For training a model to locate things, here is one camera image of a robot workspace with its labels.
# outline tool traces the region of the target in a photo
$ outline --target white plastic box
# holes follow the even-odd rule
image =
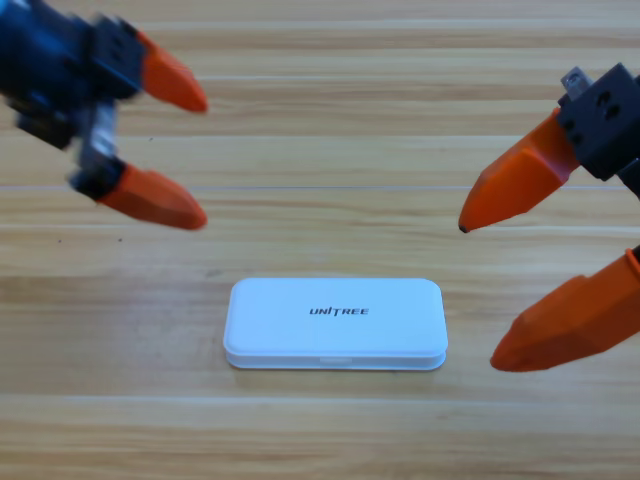
[[[416,278],[248,278],[224,335],[250,369],[433,370],[447,347],[440,288]]]

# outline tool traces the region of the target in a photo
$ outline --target case lid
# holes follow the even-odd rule
[[[224,347],[240,368],[433,369],[448,347],[442,294],[419,278],[248,278]]]

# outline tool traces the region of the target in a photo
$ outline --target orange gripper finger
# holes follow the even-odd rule
[[[191,70],[156,45],[144,32],[138,31],[138,39],[147,49],[143,66],[145,91],[190,112],[206,112],[209,108],[207,95]]]
[[[559,109],[489,165],[469,192],[458,225],[464,233],[526,213],[580,166],[556,120]]]
[[[118,186],[98,203],[129,217],[186,230],[207,223],[207,215],[183,187],[153,171],[127,165]]]
[[[545,370],[602,353],[640,332],[640,263],[626,254],[578,276],[525,310],[496,348],[503,371]]]

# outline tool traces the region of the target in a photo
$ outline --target wooden table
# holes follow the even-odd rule
[[[635,0],[58,0],[117,13],[193,67],[191,116],[123,108],[131,162],[209,227],[130,221],[66,186],[70,155],[0,118],[0,478],[637,479],[640,341],[547,372],[489,363],[520,311],[640,243],[640,205],[577,172],[463,235],[479,172],[575,65],[640,71]],[[432,373],[247,372],[222,335],[248,276],[427,277]]]

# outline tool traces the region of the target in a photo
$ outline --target unitree logo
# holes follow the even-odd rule
[[[312,308],[309,315],[369,315],[368,308]]]

